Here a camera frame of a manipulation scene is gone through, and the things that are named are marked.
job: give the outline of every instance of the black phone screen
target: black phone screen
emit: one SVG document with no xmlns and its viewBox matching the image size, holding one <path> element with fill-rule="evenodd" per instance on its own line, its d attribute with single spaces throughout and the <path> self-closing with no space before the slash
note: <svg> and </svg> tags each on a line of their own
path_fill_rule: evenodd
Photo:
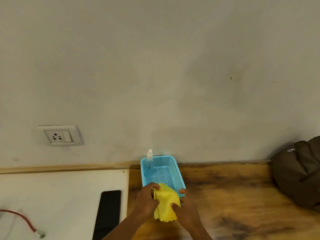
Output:
<svg viewBox="0 0 320 240">
<path fill-rule="evenodd" d="M 120 220 L 121 190 L 101 193 L 92 240 L 102 240 Z"/>
</svg>

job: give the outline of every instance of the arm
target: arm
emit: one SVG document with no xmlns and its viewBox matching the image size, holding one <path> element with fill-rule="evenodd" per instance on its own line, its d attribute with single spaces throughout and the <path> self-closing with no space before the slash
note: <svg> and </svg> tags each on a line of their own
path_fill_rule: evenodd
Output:
<svg viewBox="0 0 320 240">
<path fill-rule="evenodd" d="M 134 209 L 131 214 L 115 227 L 102 240 L 130 240 L 139 227 L 154 213 L 158 201 L 153 199 L 153 189 L 160 189 L 156 183 L 142 187 L 138 192 Z"/>
<path fill-rule="evenodd" d="M 193 240 L 212 240 L 202 225 L 197 206 L 193 202 L 190 192 L 186 189 L 180 189 L 179 193 L 185 195 L 185 197 L 180 198 L 183 206 L 179 207 L 172 203 L 171 207 L 177 215 L 180 225 L 189 232 Z"/>
</svg>

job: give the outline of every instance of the microfiber cloth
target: microfiber cloth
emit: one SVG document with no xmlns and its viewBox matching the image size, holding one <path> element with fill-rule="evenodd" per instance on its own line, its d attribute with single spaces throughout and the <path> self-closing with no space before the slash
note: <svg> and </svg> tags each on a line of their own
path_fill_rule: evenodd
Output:
<svg viewBox="0 0 320 240">
<path fill-rule="evenodd" d="M 180 198 L 178 194 L 172 189 L 166 186 L 165 184 L 159 184 L 160 189 L 154 189 L 155 200 L 159 200 L 157 208 L 154 211 L 154 218 L 159 219 L 162 222 L 169 222 L 177 219 L 176 214 L 171 208 L 171 203 L 177 204 L 179 207 Z"/>
</svg>

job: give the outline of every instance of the white laminate board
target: white laminate board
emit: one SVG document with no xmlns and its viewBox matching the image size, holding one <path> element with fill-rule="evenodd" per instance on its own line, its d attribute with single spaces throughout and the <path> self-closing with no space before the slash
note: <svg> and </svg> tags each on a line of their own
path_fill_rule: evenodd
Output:
<svg viewBox="0 0 320 240">
<path fill-rule="evenodd" d="M 129 170 L 92 170 L 0 175 L 0 208 L 25 214 L 45 240 L 91 240 L 100 195 L 121 190 L 126 217 Z M 20 217 L 0 212 L 1 240 L 37 239 Z"/>
</svg>

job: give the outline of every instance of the wooden table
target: wooden table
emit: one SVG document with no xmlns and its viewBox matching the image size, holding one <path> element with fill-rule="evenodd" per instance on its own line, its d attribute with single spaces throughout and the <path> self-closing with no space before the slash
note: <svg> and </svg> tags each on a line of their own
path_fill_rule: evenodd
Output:
<svg viewBox="0 0 320 240">
<path fill-rule="evenodd" d="M 215 240 L 319 240 L 320 213 L 295 205 L 272 182 L 267 163 L 181 164 L 203 225 Z M 128 212 L 142 187 L 140 168 L 129 172 Z M 150 218 L 133 239 L 191 239 L 178 221 Z"/>
</svg>

